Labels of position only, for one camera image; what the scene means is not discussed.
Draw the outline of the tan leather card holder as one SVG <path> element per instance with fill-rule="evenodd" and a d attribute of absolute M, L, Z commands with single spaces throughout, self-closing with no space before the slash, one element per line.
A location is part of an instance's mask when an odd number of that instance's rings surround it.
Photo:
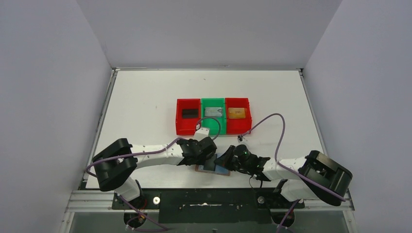
<path fill-rule="evenodd" d="M 221 153 L 216 153 L 217 154 L 217 158 L 219 158 L 221 156 Z M 195 167 L 195 171 L 196 172 L 203 172 L 203 173 L 210 173 L 210 174 L 215 174 L 215 175 L 223 175 L 223 176 L 229 176 L 230 175 L 230 171 L 221 167 L 221 166 L 217 166 L 216 165 L 216 171 L 215 172 L 206 172 L 203 170 L 203 165 L 196 165 Z"/>

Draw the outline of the red plastic bin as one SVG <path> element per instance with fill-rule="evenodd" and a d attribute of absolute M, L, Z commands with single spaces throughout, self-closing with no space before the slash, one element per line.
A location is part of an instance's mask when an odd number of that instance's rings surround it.
<path fill-rule="evenodd" d="M 183 109 L 198 109 L 198 118 L 182 118 Z M 193 135 L 197 121 L 201 118 L 201 99 L 177 99 L 176 116 L 175 116 L 175 131 L 177 135 L 186 136 Z"/>
<path fill-rule="evenodd" d="M 246 118 L 229 119 L 228 108 L 245 108 Z M 226 110 L 226 133 L 227 134 L 243 134 L 252 127 L 252 116 L 250 112 L 250 103 L 248 98 L 225 98 Z"/>

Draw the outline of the green plastic bin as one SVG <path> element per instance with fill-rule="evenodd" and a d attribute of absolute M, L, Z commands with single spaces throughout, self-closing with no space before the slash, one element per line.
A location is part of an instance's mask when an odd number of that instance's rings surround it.
<path fill-rule="evenodd" d="M 213 117 L 217 119 L 220 123 L 221 130 L 220 135 L 226 134 L 226 111 L 225 111 L 225 99 L 224 98 L 203 98 L 201 99 L 201 117 L 204 118 L 204 109 L 206 107 L 222 107 L 223 116 L 222 117 Z M 202 127 L 210 129 L 211 135 L 216 135 L 219 131 L 219 124 L 217 121 L 207 118 L 202 120 Z"/>

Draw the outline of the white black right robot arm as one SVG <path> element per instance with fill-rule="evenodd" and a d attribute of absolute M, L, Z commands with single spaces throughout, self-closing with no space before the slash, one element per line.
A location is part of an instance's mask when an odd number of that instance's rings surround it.
<path fill-rule="evenodd" d="M 246 145 L 230 146 L 214 164 L 261 182 L 283 181 L 279 192 L 289 202 L 318 198 L 340 206 L 353 178 L 347 168 L 317 150 L 299 158 L 275 159 L 257 156 Z"/>

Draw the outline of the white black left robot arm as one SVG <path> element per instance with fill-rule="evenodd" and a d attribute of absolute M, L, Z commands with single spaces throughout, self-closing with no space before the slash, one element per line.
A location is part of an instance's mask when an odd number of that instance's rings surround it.
<path fill-rule="evenodd" d="M 203 165 L 217 150 L 214 140 L 176 138 L 168 144 L 134 146 L 117 139 L 92 158 L 86 173 L 98 181 L 102 192 L 115 191 L 126 200 L 141 196 L 141 187 L 131 174 L 139 168 L 159 165 Z"/>

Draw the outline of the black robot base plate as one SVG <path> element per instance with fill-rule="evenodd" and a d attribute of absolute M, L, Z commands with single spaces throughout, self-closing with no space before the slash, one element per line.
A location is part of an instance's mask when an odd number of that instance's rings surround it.
<path fill-rule="evenodd" d="M 144 213 L 154 211 L 161 224 L 280 221 L 292 202 L 277 188 L 144 188 L 130 202 Z"/>

